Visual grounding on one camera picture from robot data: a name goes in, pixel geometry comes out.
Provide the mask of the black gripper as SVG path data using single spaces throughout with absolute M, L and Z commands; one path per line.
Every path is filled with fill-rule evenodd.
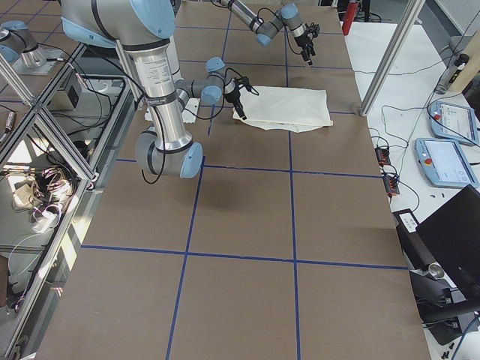
M 292 35 L 297 46 L 301 49 L 301 57 L 308 66 L 313 65 L 312 57 L 313 53 L 309 53 L 311 47 L 311 36 L 309 28 L 296 28 L 292 30 Z
M 234 106 L 235 111 L 241 120 L 245 120 L 247 118 L 241 103 L 239 85 L 235 78 L 231 78 L 229 82 L 224 86 L 223 97 L 228 103 Z

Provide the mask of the spare grey robot arm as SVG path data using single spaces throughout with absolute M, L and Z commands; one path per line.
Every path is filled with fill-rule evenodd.
M 1 55 L 23 75 L 47 75 L 50 71 L 45 50 L 20 20 L 1 24 Z

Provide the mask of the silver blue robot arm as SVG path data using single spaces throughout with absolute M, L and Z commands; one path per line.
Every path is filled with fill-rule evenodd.
M 175 31 L 170 1 L 62 1 L 64 33 L 97 47 L 122 45 L 133 61 L 136 85 L 144 95 L 153 121 L 136 143 L 136 160 L 148 173 L 190 179 L 203 161 L 203 147 L 185 129 L 182 110 L 190 98 L 216 104 L 220 98 L 244 115 L 241 88 L 248 78 L 227 76 L 220 58 L 211 58 L 204 81 L 186 82 L 171 70 L 178 64 L 168 49 Z
M 301 56 L 307 65 L 313 65 L 312 57 L 316 55 L 314 39 L 320 33 L 320 25 L 314 22 L 308 25 L 301 18 L 296 4 L 286 4 L 276 11 L 261 7 L 254 13 L 242 1 L 211 1 L 211 3 L 233 13 L 256 35 L 256 39 L 264 47 L 268 46 L 278 33 L 286 29 L 300 49 L 299 52 L 292 49 L 292 52 Z

